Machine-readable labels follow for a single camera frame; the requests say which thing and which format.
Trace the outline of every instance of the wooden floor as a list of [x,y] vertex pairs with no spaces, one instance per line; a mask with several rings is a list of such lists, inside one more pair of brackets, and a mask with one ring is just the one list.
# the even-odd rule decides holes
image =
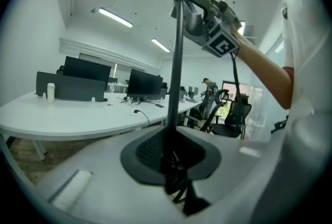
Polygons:
[[31,140],[15,138],[9,149],[24,174],[33,184],[36,184],[51,169],[55,168],[84,147],[103,139],[105,138],[62,142],[44,141],[43,145],[47,150],[46,159],[44,161],[38,157]]

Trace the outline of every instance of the black stand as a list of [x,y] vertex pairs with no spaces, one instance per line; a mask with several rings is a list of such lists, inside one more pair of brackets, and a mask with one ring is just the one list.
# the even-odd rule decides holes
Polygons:
[[221,161],[215,146],[190,133],[177,130],[184,0],[174,0],[174,3],[177,26],[167,126],[160,126],[132,141],[122,150],[120,157],[123,168],[135,180],[143,184],[165,186],[166,192],[170,194],[193,180],[208,178]]

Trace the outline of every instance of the chair armrest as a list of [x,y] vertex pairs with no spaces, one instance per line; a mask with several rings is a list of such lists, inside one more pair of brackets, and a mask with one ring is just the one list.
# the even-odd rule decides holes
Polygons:
[[194,122],[199,122],[199,120],[194,118],[193,116],[185,115],[185,118],[188,118],[189,120],[194,121]]

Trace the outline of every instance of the keyboard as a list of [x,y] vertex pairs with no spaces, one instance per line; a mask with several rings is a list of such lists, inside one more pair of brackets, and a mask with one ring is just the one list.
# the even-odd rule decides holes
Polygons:
[[196,103],[197,101],[195,101],[194,99],[188,99],[188,102],[192,102],[192,103]]

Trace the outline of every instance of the forearm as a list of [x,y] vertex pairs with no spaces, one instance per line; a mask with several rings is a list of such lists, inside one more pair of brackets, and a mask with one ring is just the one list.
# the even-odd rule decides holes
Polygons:
[[292,103],[293,78],[256,48],[242,48],[240,59],[255,73],[278,103],[289,109]]

